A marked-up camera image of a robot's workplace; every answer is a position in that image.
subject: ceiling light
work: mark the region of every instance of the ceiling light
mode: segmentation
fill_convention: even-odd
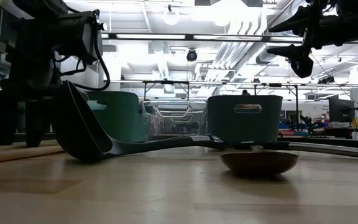
[[[111,80],[111,83],[143,83],[140,80]]]
[[[230,20],[229,19],[226,19],[226,20],[218,19],[218,20],[214,20],[213,22],[217,26],[224,27],[224,26],[227,26],[230,23]]]
[[[164,23],[168,25],[176,25],[179,22],[179,12],[178,11],[166,11],[163,15]]]
[[[289,43],[266,43],[269,47],[288,47]]]
[[[195,40],[232,40],[232,41],[248,41],[248,42],[258,42],[262,40],[260,36],[253,35],[194,35]]]
[[[288,42],[288,43],[293,43],[293,42],[299,42],[300,44],[303,41],[303,37],[271,37],[270,41],[272,42]]]
[[[188,48],[187,48],[187,47],[182,47],[182,46],[169,46],[169,50],[170,50],[170,51],[187,52],[187,51],[188,51]]]
[[[189,82],[189,84],[221,85],[223,82]]]
[[[170,35],[170,34],[117,34],[117,39],[144,39],[144,40],[184,40],[185,35]]]

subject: wooden plank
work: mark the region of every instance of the wooden plank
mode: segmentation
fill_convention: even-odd
[[[59,143],[57,143],[56,140],[45,140],[42,141],[39,147],[44,147],[44,146],[58,146]],[[0,146],[0,151],[7,151],[7,150],[11,150],[11,149],[22,149],[25,148],[25,142],[18,142],[18,143],[14,143],[11,146]]]
[[[63,152],[63,149],[60,146],[45,146],[0,151],[0,162],[43,156],[57,152]]]
[[[292,170],[246,179],[221,162],[228,152],[241,151],[0,162],[0,223],[358,224],[358,159],[292,152],[299,155]]]

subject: table surface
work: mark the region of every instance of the table surface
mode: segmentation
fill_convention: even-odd
[[[242,179],[187,147],[83,164],[67,154],[0,163],[0,223],[357,223],[358,159],[295,152],[272,179]]]

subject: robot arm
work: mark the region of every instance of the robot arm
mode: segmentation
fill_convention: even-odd
[[[311,75],[313,61],[309,58],[311,48],[321,49],[325,45],[341,46],[358,40],[358,1],[356,0],[306,0],[295,15],[287,21],[269,29],[270,32],[292,30],[303,37],[303,44],[295,47],[278,47],[267,52],[286,57],[291,68],[301,78]],[[335,10],[337,16],[325,16],[324,12]]]
[[[21,98],[37,91],[47,91],[60,85],[60,77],[81,72],[86,65],[100,61],[107,78],[108,71],[102,59],[101,30],[99,10],[68,13],[70,9],[62,0],[13,0],[14,4],[34,19],[21,20],[16,24],[17,41],[15,49],[7,49],[7,60],[12,63],[9,81],[4,89],[12,90]],[[64,55],[63,60],[56,60],[55,52]],[[78,58],[78,67],[68,73],[60,73],[57,67],[68,57]],[[102,88],[87,90],[105,90],[110,82]]]

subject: ceiling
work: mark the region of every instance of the ceiling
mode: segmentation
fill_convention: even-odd
[[[101,11],[101,22],[108,25],[107,32],[136,34],[233,34],[234,32],[234,34],[255,34],[260,31],[259,29],[263,29],[262,24],[271,26],[273,24],[272,19],[280,19],[277,14],[287,6],[290,0],[275,0],[277,3],[275,7],[258,9],[257,12],[254,12],[254,8],[247,8],[245,4],[241,3],[241,0],[220,0],[212,6],[195,6],[197,0],[65,0],[65,2],[79,11],[99,9]],[[169,4],[172,12],[168,13]],[[300,4],[304,4],[304,1],[294,0],[286,10],[294,11]],[[28,15],[18,10],[11,0],[4,1],[3,6],[17,16],[28,18]],[[228,18],[230,23],[222,26]],[[248,23],[250,24],[248,29],[243,30],[245,24]],[[255,23],[257,29],[250,31]],[[116,46],[116,60],[108,63],[120,66],[121,76],[125,80],[159,79],[160,77],[156,77],[154,74],[156,74],[155,71],[161,71],[162,61],[167,66],[168,74],[174,74],[176,71],[197,74],[197,69],[201,64],[214,65],[224,49],[223,42],[167,40],[164,42],[168,49],[165,49],[162,59],[159,54],[153,52],[152,47],[150,48],[151,42],[146,40],[104,40],[103,44]],[[230,81],[249,82],[253,78],[259,78],[262,82],[316,83],[318,77],[324,75],[325,70],[333,70],[334,76],[345,83],[350,73],[350,67],[358,63],[358,45],[326,46],[321,50],[313,49],[314,58],[312,57],[312,59],[315,63],[312,77],[315,78],[301,80],[288,68],[288,63],[284,58],[275,57],[267,65],[256,64],[255,56],[260,53],[257,45],[246,44],[246,46],[243,46],[244,51],[238,50],[240,46],[241,44],[231,45],[231,48],[226,49],[227,52],[224,54],[227,58],[236,58],[234,55],[239,55],[239,58],[236,58],[238,59],[236,66],[228,67],[234,70],[234,75],[229,77]],[[188,49],[196,50],[197,61],[187,61]],[[182,80],[189,79],[186,72],[180,74],[184,74]],[[226,70],[216,76],[221,79],[226,75],[229,76],[229,74],[231,73]],[[140,92],[143,91],[141,85],[132,85],[131,88],[139,88]],[[236,88],[233,93],[236,94],[237,91],[239,92],[240,89]]]

